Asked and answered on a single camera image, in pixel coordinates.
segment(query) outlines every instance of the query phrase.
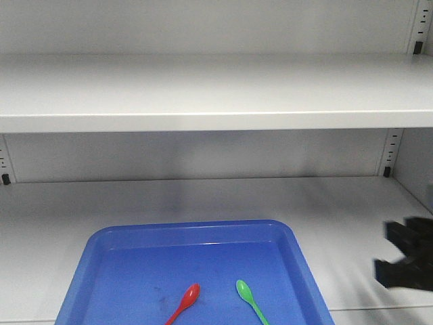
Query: metal shelving unit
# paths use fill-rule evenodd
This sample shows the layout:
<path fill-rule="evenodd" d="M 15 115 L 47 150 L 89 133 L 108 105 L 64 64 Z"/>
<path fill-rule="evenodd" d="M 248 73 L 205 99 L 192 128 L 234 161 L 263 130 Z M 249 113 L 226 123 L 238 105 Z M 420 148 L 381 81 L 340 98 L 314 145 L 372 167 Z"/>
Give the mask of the metal shelving unit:
<path fill-rule="evenodd" d="M 0 0 L 0 323 L 52 325 L 101 228 L 269 218 L 337 325 L 427 324 L 372 259 L 432 216 L 432 9 Z"/>

